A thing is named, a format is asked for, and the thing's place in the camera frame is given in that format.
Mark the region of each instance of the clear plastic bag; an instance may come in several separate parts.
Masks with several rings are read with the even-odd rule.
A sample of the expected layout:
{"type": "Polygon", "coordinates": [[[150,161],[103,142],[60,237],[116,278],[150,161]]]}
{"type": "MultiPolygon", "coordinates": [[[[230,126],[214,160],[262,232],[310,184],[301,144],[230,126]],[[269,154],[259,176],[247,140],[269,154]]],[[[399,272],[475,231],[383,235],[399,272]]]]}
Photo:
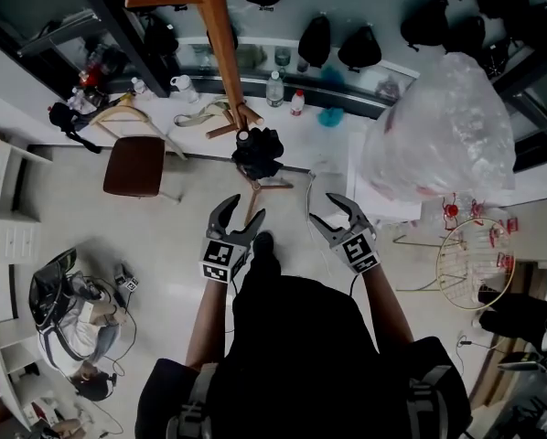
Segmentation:
{"type": "Polygon", "coordinates": [[[383,196],[436,196],[513,189],[515,151],[509,115],[485,72],[450,53],[371,125],[360,171],[383,196]]]}

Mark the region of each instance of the hand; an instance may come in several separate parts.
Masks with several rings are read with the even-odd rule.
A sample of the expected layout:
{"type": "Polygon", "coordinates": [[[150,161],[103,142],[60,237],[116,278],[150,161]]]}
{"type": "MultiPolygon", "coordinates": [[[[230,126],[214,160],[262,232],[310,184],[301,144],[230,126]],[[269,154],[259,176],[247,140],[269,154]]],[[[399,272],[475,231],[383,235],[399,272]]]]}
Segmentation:
{"type": "Polygon", "coordinates": [[[117,312],[113,315],[113,318],[117,324],[122,326],[125,322],[127,322],[127,311],[121,307],[118,307],[117,312]]]}

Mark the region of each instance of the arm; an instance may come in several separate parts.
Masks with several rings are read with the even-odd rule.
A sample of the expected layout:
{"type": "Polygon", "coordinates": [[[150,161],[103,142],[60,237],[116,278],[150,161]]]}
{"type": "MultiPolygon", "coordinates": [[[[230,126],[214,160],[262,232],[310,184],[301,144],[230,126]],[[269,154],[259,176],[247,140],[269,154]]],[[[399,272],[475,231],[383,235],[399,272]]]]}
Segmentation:
{"type": "Polygon", "coordinates": [[[413,343],[412,330],[381,265],[365,272],[363,281],[369,298],[373,330],[379,351],[397,352],[413,343]]]}
{"type": "Polygon", "coordinates": [[[225,302],[227,285],[207,281],[194,323],[186,365],[200,371],[203,364],[225,356],[225,302]]]}
{"type": "Polygon", "coordinates": [[[109,325],[107,318],[104,316],[113,316],[117,324],[124,324],[127,320],[125,312],[115,304],[111,303],[85,303],[92,305],[91,316],[89,317],[89,323],[95,326],[107,326],[109,325]]]}

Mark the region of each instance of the person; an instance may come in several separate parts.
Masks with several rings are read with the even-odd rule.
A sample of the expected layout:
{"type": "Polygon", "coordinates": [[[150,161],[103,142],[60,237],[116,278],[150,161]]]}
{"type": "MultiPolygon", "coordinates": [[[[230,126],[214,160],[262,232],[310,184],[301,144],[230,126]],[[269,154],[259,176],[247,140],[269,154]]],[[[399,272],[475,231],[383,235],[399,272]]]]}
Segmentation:
{"type": "Polygon", "coordinates": [[[460,375],[437,338],[413,341],[380,264],[362,274],[376,349],[351,297],[282,275],[270,232],[255,238],[253,255],[232,304],[229,354],[227,285],[207,281],[186,366],[169,359],[156,363],[140,396],[137,439],[176,437],[170,424],[181,412],[195,413],[198,403],[182,405],[205,369],[214,374],[201,419],[209,418],[210,436],[216,439],[413,437],[410,387],[437,366],[450,368],[437,384],[446,400],[448,431],[428,437],[459,437],[466,430],[470,408],[460,375]]]}
{"type": "Polygon", "coordinates": [[[507,338],[522,338],[539,353],[547,351],[547,301],[527,294],[504,294],[483,284],[477,294],[482,304],[493,304],[478,316],[478,325],[507,338]]]}
{"type": "Polygon", "coordinates": [[[111,297],[102,300],[103,293],[99,298],[80,295],[81,273],[75,273],[71,283],[75,293],[68,310],[55,326],[38,331],[38,348],[46,363],[66,377],[79,395],[99,402],[109,396],[108,382],[114,385],[116,378],[96,364],[119,338],[127,315],[111,297]]]}

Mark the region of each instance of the white cabinet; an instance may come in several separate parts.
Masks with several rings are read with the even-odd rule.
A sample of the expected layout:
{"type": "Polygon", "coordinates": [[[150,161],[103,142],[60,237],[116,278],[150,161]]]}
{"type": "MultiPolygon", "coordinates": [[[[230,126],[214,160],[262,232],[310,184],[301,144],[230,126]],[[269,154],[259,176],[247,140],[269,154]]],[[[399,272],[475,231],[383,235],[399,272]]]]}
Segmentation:
{"type": "MultiPolygon", "coordinates": [[[[51,161],[0,141],[0,204],[7,164],[12,153],[50,164],[51,161]]],[[[34,219],[0,209],[0,263],[33,263],[38,259],[40,224],[34,219]]]]}

